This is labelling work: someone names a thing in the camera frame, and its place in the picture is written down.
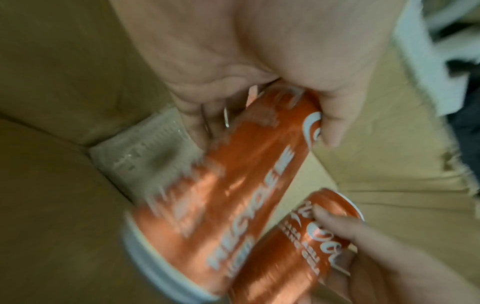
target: hand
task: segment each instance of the hand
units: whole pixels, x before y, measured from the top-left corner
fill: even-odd
[[[404,0],[110,1],[206,148],[225,107],[241,112],[250,86],[278,78],[322,93],[322,139],[337,146]]]
[[[319,223],[348,239],[358,253],[347,250],[338,260],[350,277],[333,271],[326,285],[353,304],[475,304],[480,291],[426,253],[411,248],[359,220],[314,209]],[[304,296],[298,304],[328,304]]]

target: coca-cola can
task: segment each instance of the coca-cola can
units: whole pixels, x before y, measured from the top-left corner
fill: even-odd
[[[201,162],[126,217],[132,260],[170,298],[225,295],[320,135],[318,93],[270,86]]]
[[[322,189],[310,194],[255,246],[228,293],[231,304],[294,304],[315,285],[325,283],[350,242],[315,221],[314,205],[364,219],[338,192]]]

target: person's left hand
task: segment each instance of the person's left hand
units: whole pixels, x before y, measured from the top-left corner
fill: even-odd
[[[278,78],[322,93],[322,139],[337,146],[360,113],[404,0],[110,0],[206,148],[248,89]]]

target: person's right hand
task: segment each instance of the person's right hand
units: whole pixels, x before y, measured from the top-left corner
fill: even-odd
[[[348,239],[327,287],[353,304],[479,304],[480,290],[421,250],[392,239],[360,220],[314,208],[315,217],[333,234]],[[298,304],[328,304],[305,295]]]

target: red can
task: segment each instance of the red can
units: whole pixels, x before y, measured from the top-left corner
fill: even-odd
[[[329,189],[312,193],[261,239],[229,291],[231,304],[294,304],[324,283],[349,241],[315,222],[314,205],[364,219],[346,197]]]
[[[269,87],[171,187],[127,215],[139,269],[182,303],[225,295],[320,134],[319,96]]]

